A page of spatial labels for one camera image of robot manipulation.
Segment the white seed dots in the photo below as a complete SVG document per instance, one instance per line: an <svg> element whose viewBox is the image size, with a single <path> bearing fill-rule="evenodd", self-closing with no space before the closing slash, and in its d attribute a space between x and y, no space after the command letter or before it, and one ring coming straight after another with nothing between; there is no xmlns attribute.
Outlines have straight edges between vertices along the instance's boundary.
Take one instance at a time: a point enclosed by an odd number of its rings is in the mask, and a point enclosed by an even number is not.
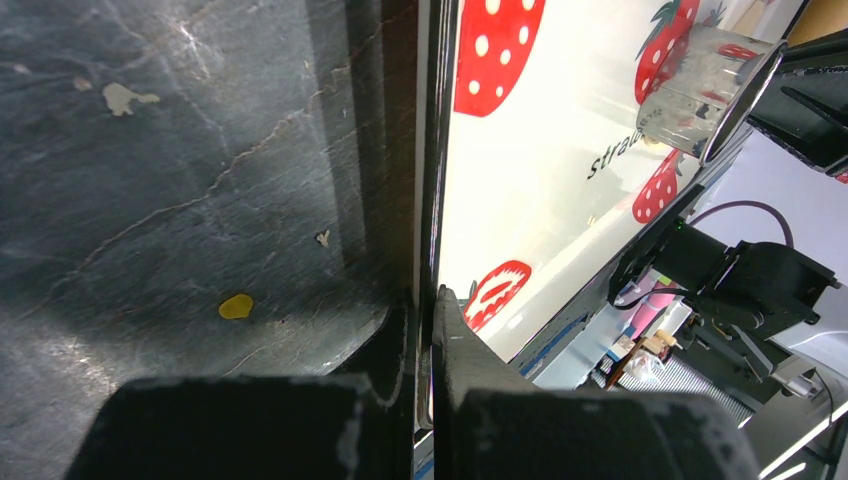
<svg viewBox="0 0 848 480"><path fill-rule="evenodd" d="M474 42L474 49L477 50L477 55L482 57L489 51L489 39L485 35L480 35Z"/></svg>
<svg viewBox="0 0 848 480"><path fill-rule="evenodd" d="M486 0L486 11L489 12L489 15L494 15L498 13L498 10L500 9L501 0Z"/></svg>

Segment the strawberry print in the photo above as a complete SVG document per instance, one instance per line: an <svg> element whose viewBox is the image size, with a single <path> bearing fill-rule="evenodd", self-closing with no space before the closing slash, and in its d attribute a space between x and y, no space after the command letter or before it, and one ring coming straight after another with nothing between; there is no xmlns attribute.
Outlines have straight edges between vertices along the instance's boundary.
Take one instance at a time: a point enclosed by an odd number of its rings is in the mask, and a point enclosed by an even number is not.
<svg viewBox="0 0 848 480"><path fill-rule="evenodd" d="M701 95L703 95L703 96L705 96L709 99L715 100L717 102L721 102L725 105L728 105L730 103L729 99L722 97L721 95L719 95L718 93L716 93L712 90L704 90L703 92L701 92Z"/></svg>
<svg viewBox="0 0 848 480"><path fill-rule="evenodd" d="M683 61L688 43L687 34L695 24L699 6L700 0L671 0L654 14L651 22L656 22L656 25L636 54L639 65L636 68L634 90L639 105L645 101L649 92L671 78L677 70L674 65ZM660 71L660 66L669 56L665 71Z"/></svg>
<svg viewBox="0 0 848 480"><path fill-rule="evenodd" d="M476 117L509 96L542 21L545 0L467 0L459 32L454 110Z"/></svg>
<svg viewBox="0 0 848 480"><path fill-rule="evenodd" d="M633 203L633 218L637 222L642 224L650 222L677 196L675 168L681 155L680 150L672 150L648 183L642 187L642 191Z"/></svg>
<svg viewBox="0 0 848 480"><path fill-rule="evenodd" d="M732 43L719 47L718 53L732 60L740 61L750 60L758 55L756 52Z"/></svg>
<svg viewBox="0 0 848 480"><path fill-rule="evenodd" d="M465 321L471 330L479 332L498 314L530 279L530 265L509 260L489 272L480 285L472 285L471 299L465 307Z"/></svg>

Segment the purple cable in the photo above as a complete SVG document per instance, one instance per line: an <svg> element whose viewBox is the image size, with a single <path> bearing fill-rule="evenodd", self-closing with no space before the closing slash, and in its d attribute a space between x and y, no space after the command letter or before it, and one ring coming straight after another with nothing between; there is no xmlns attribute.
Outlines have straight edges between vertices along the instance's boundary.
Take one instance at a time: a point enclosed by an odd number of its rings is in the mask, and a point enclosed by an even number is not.
<svg viewBox="0 0 848 480"><path fill-rule="evenodd" d="M783 237L786 241L786 246L789 248L795 248L795 239L792 237L792 230L789 228L789 222L786 221L786 217L784 217L783 214L778 212L777 209L772 207L771 205L763 202L758 202L756 200L737 200L735 202L723 203L698 215L697 217L695 217L695 219L689 222L689 225L695 226L701 220L709 217L710 215L733 207L754 207L759 208L760 210L765 210L766 212L770 213L771 216L774 217L775 220L777 220L777 223L780 224L780 229L783 230Z"/></svg>

